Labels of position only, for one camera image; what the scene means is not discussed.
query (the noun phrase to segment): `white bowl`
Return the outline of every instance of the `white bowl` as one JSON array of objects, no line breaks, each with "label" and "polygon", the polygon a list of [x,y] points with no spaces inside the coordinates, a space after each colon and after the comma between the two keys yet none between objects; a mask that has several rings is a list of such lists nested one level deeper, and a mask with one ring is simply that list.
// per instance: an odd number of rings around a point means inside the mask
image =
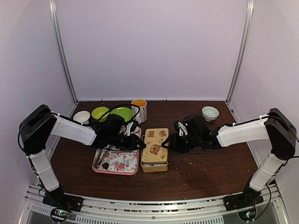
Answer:
[{"label": "white bowl", "polygon": [[202,108],[201,112],[206,121],[215,120],[219,116],[219,111],[212,106],[205,106]]},{"label": "white bowl", "polygon": [[74,115],[74,120],[79,123],[88,124],[88,119],[90,118],[90,112],[88,111],[80,111]]}]

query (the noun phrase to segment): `bear-patterned lid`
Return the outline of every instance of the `bear-patterned lid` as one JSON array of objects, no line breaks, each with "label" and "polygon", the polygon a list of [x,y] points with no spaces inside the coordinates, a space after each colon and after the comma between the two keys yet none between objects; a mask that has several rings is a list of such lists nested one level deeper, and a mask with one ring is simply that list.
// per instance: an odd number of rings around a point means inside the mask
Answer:
[{"label": "bear-patterned lid", "polygon": [[142,151],[141,161],[143,163],[166,163],[167,148],[161,144],[168,138],[168,128],[150,128],[146,129],[144,143],[146,148]]}]

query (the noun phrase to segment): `dark brown wooden table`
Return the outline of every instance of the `dark brown wooden table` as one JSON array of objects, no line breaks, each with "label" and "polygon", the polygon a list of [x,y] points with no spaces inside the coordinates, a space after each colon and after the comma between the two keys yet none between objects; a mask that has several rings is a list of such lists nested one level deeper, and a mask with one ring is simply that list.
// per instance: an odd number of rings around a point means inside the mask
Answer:
[{"label": "dark brown wooden table", "polygon": [[[92,111],[98,106],[112,108],[125,102],[80,102],[76,112]],[[224,102],[214,101],[149,101],[147,128],[167,127],[174,132],[173,122],[186,115],[199,113],[202,107],[216,107],[220,116],[207,122],[209,128],[232,123],[234,119]],[[92,170],[96,149],[75,141],[61,139],[51,159],[54,172],[66,193],[136,201],[170,201],[220,196],[243,191],[257,166],[246,143],[206,154],[169,152],[168,171],[134,176],[98,174]]]}]

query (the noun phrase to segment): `tan box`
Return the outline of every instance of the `tan box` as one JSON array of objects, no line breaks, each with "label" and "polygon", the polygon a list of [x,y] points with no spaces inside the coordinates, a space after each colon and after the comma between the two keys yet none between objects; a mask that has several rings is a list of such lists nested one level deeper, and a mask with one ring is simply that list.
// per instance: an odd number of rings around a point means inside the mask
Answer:
[{"label": "tan box", "polygon": [[168,151],[161,144],[168,138],[168,128],[150,128],[145,131],[141,167],[145,173],[168,170]]}]

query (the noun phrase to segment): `green bowl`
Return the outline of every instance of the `green bowl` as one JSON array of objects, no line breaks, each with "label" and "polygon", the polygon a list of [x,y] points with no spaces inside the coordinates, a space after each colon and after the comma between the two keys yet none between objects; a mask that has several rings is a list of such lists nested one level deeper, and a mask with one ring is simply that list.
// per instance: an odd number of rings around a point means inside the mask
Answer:
[{"label": "green bowl", "polygon": [[133,112],[127,107],[119,107],[110,112],[110,114],[117,114],[125,119],[125,122],[128,122],[133,117]]},{"label": "green bowl", "polygon": [[[109,111],[109,108],[107,107],[104,107],[104,106],[101,106],[101,107],[98,107],[98,108],[95,108],[92,112],[92,117],[94,119],[99,119],[104,113],[106,113],[107,111]],[[107,116],[108,116],[109,113],[107,113],[101,120],[99,120],[99,122],[103,122],[106,120]]]}]

